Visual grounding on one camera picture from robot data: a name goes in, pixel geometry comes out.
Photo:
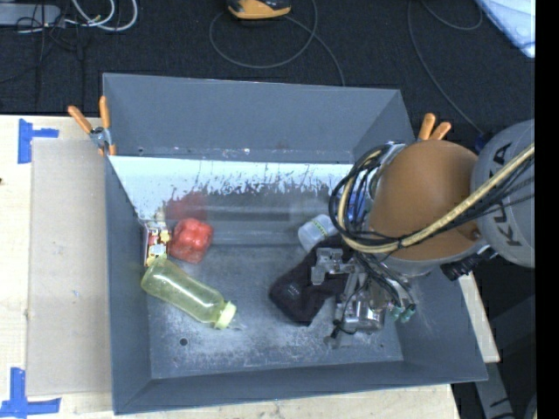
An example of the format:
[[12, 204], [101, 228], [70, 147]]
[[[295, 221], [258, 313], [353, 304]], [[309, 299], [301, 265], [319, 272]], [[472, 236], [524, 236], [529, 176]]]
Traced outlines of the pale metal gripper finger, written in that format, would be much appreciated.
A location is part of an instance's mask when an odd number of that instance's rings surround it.
[[351, 347], [383, 329], [383, 310], [371, 308], [368, 301], [350, 300], [336, 305], [332, 331], [323, 341], [330, 348]]
[[316, 262], [310, 271], [313, 285], [322, 285], [330, 276], [355, 273], [355, 265], [351, 261], [343, 261], [342, 248], [319, 247], [315, 256]]

